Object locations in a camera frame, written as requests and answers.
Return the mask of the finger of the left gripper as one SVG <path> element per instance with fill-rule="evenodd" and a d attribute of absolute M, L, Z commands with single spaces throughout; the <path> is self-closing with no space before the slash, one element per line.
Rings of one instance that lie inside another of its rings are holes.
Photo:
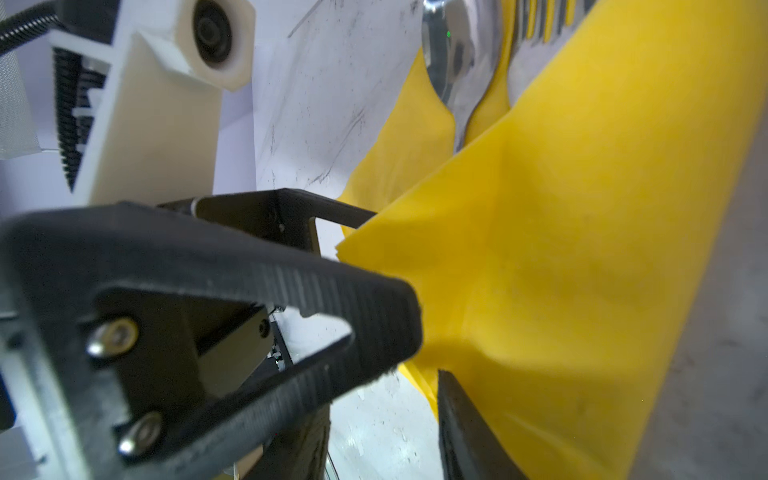
<path fill-rule="evenodd" d="M 176 250 L 213 256 L 264 256 L 272 250 L 318 256 L 316 223 L 326 220 L 353 229 L 373 211 L 294 188 L 194 197 L 165 203 L 172 213 L 158 230 L 158 242 Z"/>

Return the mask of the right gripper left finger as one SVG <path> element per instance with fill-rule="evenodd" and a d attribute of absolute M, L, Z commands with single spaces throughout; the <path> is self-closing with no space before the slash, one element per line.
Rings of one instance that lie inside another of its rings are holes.
<path fill-rule="evenodd" d="M 44 479 L 210 479 L 412 357 L 405 282 L 169 210 L 38 212 L 1 230 L 2 374 Z M 184 297 L 346 320 L 348 338 L 223 398 L 201 383 Z"/>

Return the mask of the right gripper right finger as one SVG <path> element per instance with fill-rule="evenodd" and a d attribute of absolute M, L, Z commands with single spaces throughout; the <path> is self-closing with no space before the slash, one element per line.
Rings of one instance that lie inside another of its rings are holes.
<path fill-rule="evenodd" d="M 457 378 L 445 370 L 438 371 L 437 406 L 445 479 L 526 479 Z"/>

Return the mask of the metal spoon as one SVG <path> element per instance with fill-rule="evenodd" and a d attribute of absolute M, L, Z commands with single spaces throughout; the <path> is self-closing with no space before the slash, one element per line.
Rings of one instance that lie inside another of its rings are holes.
<path fill-rule="evenodd" d="M 424 1 L 421 27 L 427 76 L 454 119 L 457 153 L 498 67 L 504 40 L 502 5 L 499 0 Z"/>

